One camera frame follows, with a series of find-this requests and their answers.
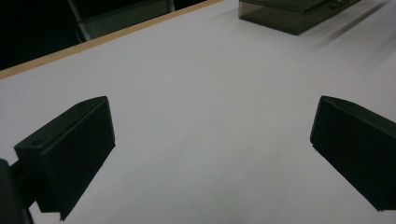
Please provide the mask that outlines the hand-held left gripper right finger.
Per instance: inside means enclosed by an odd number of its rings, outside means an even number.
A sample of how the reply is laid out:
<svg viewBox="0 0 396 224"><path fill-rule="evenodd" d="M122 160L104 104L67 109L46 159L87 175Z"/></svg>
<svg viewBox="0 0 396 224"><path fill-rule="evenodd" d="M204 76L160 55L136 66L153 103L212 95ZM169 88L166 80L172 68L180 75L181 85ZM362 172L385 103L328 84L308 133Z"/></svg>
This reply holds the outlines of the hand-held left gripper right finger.
<svg viewBox="0 0 396 224"><path fill-rule="evenodd" d="M310 142L376 210L396 210L395 122L321 96Z"/></svg>

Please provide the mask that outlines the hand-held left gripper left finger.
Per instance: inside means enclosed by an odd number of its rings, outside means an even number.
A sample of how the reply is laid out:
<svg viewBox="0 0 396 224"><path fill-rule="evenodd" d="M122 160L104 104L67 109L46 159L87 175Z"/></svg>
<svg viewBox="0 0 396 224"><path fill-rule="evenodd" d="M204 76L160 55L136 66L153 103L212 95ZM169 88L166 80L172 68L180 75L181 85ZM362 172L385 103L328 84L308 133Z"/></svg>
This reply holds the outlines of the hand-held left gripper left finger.
<svg viewBox="0 0 396 224"><path fill-rule="evenodd" d="M114 147L105 96L72 106L15 146L23 203L66 219Z"/></svg>

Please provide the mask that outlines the smoky transparent drawer organizer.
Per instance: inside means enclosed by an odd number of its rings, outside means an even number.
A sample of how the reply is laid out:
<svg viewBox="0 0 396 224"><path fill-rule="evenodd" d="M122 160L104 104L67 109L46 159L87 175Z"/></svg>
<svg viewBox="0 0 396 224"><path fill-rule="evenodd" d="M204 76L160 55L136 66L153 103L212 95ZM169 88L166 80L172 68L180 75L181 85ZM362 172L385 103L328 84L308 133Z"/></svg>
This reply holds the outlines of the smoky transparent drawer organizer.
<svg viewBox="0 0 396 224"><path fill-rule="evenodd" d="M360 0L239 0L238 16L292 35L299 35Z"/></svg>

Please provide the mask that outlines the grey metal stand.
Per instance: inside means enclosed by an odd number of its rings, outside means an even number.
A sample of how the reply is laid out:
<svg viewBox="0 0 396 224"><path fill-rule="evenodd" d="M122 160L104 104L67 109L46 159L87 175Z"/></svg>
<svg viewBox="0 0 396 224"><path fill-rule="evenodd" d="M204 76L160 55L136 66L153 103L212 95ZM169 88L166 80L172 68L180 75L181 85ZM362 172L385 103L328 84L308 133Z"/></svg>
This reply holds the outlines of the grey metal stand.
<svg viewBox="0 0 396 224"><path fill-rule="evenodd" d="M86 40L175 10L173 0L67 0Z"/></svg>

